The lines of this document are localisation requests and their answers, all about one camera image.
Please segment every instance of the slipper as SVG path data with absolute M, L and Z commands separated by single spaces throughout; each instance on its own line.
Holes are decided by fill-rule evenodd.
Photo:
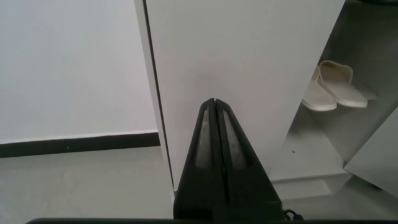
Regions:
M 318 84 L 319 77 L 320 69 L 317 65 L 310 84 L 305 91 L 302 104 L 313 111 L 330 111 L 336 109 L 336 101 Z
M 319 67 L 319 85 L 322 86 L 338 104 L 353 108 L 367 107 L 367 99 L 365 99 L 352 84 L 353 69 L 350 66 L 326 60 L 319 64 Z

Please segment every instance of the gray floor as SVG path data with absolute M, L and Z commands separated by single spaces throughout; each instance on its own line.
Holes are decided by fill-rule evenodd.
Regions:
M 0 223 L 38 217 L 172 218 L 160 148 L 0 159 Z
M 283 205 L 306 219 L 398 219 L 398 199 L 359 178 L 332 197 Z M 38 217 L 173 218 L 160 148 L 0 159 L 0 223 Z
M 311 220 L 398 220 L 398 198 L 355 176 L 333 196 L 286 200 L 283 206 Z

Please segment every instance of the cabinet door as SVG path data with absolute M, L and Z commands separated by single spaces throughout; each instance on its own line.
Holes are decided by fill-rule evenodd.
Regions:
M 398 109 L 346 165 L 358 177 L 398 197 Z
M 344 0 L 148 0 L 174 187 L 200 105 L 235 112 L 267 172 Z

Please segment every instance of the black baseboard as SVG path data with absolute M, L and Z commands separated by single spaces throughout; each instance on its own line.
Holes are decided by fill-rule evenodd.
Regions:
M 0 144 L 0 158 L 160 146 L 158 133 Z

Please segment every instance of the open shelf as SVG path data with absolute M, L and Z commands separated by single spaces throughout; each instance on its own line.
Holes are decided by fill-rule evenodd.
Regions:
M 271 181 L 346 174 L 344 161 L 304 107 L 300 107 L 269 174 Z

